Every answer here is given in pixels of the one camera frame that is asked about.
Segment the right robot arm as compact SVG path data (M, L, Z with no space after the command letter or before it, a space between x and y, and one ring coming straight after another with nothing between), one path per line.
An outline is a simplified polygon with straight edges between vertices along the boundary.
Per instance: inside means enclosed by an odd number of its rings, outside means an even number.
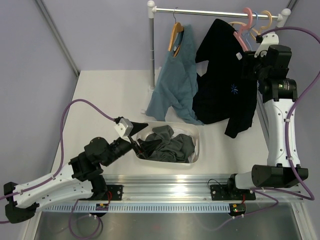
M254 57L247 52L242 75L256 80L268 120L268 157L266 165L255 164L251 171L232 174L224 192L232 199L253 188L289 189L309 176L301 167L296 148L294 104L298 101L295 80L287 77L292 51L272 44Z

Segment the pink plastic hanger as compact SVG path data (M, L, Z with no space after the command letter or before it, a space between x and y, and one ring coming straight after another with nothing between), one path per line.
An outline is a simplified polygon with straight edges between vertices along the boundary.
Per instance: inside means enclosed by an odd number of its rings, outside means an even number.
M238 31L235 31L233 33L234 37L236 38L236 40L238 41L238 43L240 44L240 46L242 47L242 50L244 52L248 51L248 48L245 44L245 42L242 39L242 33L243 31L247 31L250 29L250 27L252 26L253 23L253 12L249 7L245 7L242 10L245 14L247 14L247 18L248 18L248 22L245 23L244 25L242 25Z

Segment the black t shirt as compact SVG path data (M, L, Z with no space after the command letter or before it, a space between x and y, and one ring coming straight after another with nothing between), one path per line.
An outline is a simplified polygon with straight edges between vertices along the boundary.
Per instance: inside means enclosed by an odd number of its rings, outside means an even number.
M235 29L215 19L202 40L196 63L208 62L206 72L197 76L198 91L192 109L203 124L227 120L225 135L236 138L252 126L257 106L257 83L242 79L243 57Z

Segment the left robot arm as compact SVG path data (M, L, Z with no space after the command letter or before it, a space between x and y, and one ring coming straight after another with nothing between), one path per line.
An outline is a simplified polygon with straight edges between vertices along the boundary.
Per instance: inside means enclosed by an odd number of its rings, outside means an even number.
M133 140L132 136L145 129L146 123L118 123L119 137L108 143L103 137L93 138L84 151L60 167L57 173L47 174L36 180L17 184L8 182L3 186L5 216L11 224L31 219L43 209L67 201L103 199L108 192L102 175L102 167L133 150L139 157L147 159L160 140Z

